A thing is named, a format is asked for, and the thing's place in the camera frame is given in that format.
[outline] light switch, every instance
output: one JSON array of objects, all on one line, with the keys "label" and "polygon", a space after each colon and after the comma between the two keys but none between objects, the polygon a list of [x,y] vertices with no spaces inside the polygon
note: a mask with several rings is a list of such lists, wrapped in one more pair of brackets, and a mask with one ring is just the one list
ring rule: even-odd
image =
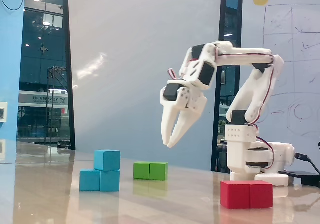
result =
[{"label": "light switch", "polygon": [[6,122],[8,102],[0,102],[0,122]]}]

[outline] blue block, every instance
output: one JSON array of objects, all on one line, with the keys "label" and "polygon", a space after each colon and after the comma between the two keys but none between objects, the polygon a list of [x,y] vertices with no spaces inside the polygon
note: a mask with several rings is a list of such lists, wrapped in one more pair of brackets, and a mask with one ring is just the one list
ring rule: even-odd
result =
[{"label": "blue block", "polygon": [[94,168],[96,170],[111,171],[120,170],[120,151],[118,150],[95,150]]},{"label": "blue block", "polygon": [[80,191],[100,191],[100,171],[94,169],[80,170]]},{"label": "blue block", "polygon": [[101,171],[100,172],[100,191],[119,191],[120,171]]}]

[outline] black pole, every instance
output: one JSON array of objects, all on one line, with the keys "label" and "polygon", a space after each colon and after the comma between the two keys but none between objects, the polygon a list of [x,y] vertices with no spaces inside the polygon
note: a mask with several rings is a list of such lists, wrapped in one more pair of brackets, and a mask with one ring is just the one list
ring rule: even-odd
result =
[{"label": "black pole", "polygon": [[[236,46],[241,47],[241,41],[242,41],[242,7],[243,7],[243,0],[238,0],[238,10],[236,15],[236,24],[237,24],[237,30],[236,30]],[[235,87],[234,87],[234,95],[236,95],[240,89],[240,66],[235,67]]]},{"label": "black pole", "polygon": [[53,74],[52,74],[52,101],[51,101],[51,118],[50,118],[50,147],[51,147],[51,144],[52,144],[52,118],[53,118],[53,107],[54,107],[54,96],[55,96],[55,76],[56,76],[56,68],[55,66],[53,66]]},{"label": "black pole", "polygon": [[71,41],[70,41],[70,22],[69,22],[69,0],[63,0],[63,13],[64,13],[64,29],[65,29],[65,59],[66,59],[66,79],[68,83],[68,103],[69,103],[69,127],[70,127],[70,143],[71,150],[76,150],[75,144],[75,114],[74,114],[74,93],[73,93],[73,82],[72,82],[72,64],[71,64]]},{"label": "black pole", "polygon": [[[225,33],[225,20],[226,20],[226,6],[227,0],[221,0],[220,4],[220,25],[219,25],[219,40],[224,40]],[[216,157],[217,157],[217,144],[218,144],[218,129],[219,129],[219,111],[220,111],[220,95],[221,95],[221,74],[222,68],[217,68],[216,73],[216,86],[215,86],[215,102],[214,102],[214,116],[213,116],[213,139],[212,139],[212,154],[211,154],[211,171],[216,170]]]},{"label": "black pole", "polygon": [[44,139],[44,144],[46,145],[46,143],[47,143],[47,139],[46,139],[46,137],[48,136],[48,124],[49,124],[49,121],[48,121],[48,115],[49,115],[49,113],[48,113],[48,100],[49,100],[49,77],[50,77],[50,68],[48,68],[48,71],[47,71],[47,74],[46,74],[46,113],[45,113],[45,124],[46,124],[46,126],[45,126],[45,139]]}]

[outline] glossy table surface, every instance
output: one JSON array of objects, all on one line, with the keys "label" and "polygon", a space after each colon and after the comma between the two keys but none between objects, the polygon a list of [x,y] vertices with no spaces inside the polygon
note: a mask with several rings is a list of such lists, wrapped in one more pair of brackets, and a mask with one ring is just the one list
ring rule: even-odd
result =
[{"label": "glossy table surface", "polygon": [[79,192],[79,171],[93,167],[92,154],[9,141],[5,146],[1,224],[320,223],[315,187],[276,188],[270,209],[228,210],[219,199],[227,174],[169,165],[168,181],[133,180],[133,160],[122,159],[120,192]]}]

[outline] green block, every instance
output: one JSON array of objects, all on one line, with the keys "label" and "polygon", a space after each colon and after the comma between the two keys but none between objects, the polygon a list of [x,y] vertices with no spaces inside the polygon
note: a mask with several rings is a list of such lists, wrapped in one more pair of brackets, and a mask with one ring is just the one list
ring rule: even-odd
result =
[{"label": "green block", "polygon": [[168,162],[150,163],[150,180],[167,180]]},{"label": "green block", "polygon": [[133,176],[134,179],[146,179],[149,180],[150,174],[150,162],[135,162],[133,164]]}]

